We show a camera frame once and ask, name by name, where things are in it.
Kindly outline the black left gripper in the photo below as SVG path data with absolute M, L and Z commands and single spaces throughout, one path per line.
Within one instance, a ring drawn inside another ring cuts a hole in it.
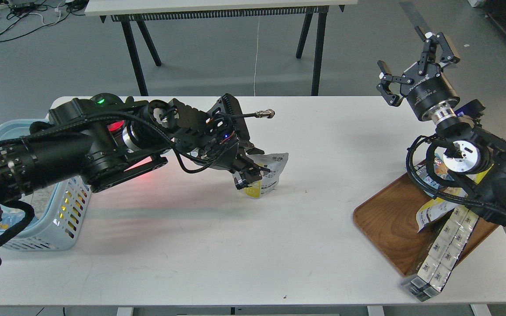
M 173 98 L 165 106 L 165 134 L 175 152 L 195 152 L 196 164 L 234 173 L 235 187 L 241 190 L 271 171 L 270 157 L 252 144 L 245 119 L 274 115 L 271 109 L 245 114 L 237 98 L 228 93 L 207 112 Z

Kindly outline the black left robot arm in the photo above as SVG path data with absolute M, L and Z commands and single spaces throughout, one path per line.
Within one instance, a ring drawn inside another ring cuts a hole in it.
M 0 247 L 35 216 L 22 195 L 75 176 L 101 192 L 164 166 L 169 151 L 186 173 L 226 170 L 237 189 L 249 187 L 270 170 L 251 159 L 263 151 L 251 144 L 245 119 L 274 115 L 245 114 L 230 94 L 207 112 L 177 99 L 73 98 L 49 110 L 49 122 L 32 123 L 30 134 L 0 141 Z

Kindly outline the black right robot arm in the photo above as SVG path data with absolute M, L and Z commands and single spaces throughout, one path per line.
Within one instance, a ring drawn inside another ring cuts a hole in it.
M 460 97 L 443 76 L 460 58 L 443 33 L 416 33 L 424 46 L 419 60 L 402 75 L 391 74 L 384 61 L 377 90 L 389 106 L 406 99 L 416 118 L 432 121 L 435 132 L 419 136 L 408 148 L 406 171 L 412 182 L 434 198 L 466 206 L 487 222 L 506 226 L 506 140 L 480 124 L 484 106 L 472 100 L 454 108 Z

